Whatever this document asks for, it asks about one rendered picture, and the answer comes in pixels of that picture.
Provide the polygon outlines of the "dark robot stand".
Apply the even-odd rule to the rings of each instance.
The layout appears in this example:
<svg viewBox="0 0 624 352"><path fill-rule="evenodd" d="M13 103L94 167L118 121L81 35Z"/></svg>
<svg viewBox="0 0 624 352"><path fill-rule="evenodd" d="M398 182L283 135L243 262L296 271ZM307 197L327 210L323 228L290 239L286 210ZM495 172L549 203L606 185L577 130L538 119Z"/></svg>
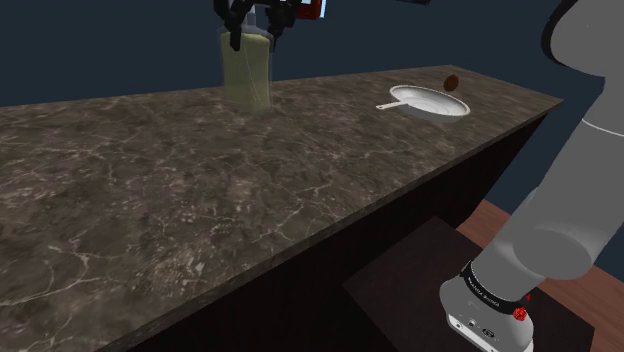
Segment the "dark robot stand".
<svg viewBox="0 0 624 352"><path fill-rule="evenodd" d="M398 352L482 352L449 326L441 284L482 248L432 218L344 283ZM590 352L594 327L542 290L531 291L534 352Z"/></svg>

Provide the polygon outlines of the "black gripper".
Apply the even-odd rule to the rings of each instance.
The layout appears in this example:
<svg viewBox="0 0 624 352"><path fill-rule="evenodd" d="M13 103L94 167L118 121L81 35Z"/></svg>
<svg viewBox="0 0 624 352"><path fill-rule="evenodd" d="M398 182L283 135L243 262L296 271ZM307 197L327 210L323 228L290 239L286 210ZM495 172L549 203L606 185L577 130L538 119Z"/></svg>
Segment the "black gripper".
<svg viewBox="0 0 624 352"><path fill-rule="evenodd" d="M286 28L294 26L299 4L295 0L213 0L215 13L230 32L230 47L240 50L242 22L252 6L264 6L268 17L268 33L273 37L270 51L274 52L278 38Z"/></svg>

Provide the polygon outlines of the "clear bottle with green liquid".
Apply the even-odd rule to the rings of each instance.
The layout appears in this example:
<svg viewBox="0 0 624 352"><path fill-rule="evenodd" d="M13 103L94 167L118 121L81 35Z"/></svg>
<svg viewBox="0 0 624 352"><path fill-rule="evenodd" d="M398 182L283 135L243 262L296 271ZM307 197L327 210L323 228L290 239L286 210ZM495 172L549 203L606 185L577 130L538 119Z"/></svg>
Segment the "clear bottle with green liquid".
<svg viewBox="0 0 624 352"><path fill-rule="evenodd" d="M273 36L256 25L255 8L241 25L240 49L230 46L230 32L220 29L223 83L226 97L241 110L265 112L271 108Z"/></svg>

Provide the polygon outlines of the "white frying pan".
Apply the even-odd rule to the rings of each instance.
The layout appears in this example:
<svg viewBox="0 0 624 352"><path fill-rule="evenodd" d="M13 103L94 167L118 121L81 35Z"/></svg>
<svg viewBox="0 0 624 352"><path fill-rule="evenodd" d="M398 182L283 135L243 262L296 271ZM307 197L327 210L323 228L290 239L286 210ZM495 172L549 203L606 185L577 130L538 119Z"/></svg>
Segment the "white frying pan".
<svg viewBox="0 0 624 352"><path fill-rule="evenodd" d="M430 88L397 85L389 94L394 101L377 105L378 110L396 108L412 117L437 123L454 123L471 113L470 107L460 99Z"/></svg>

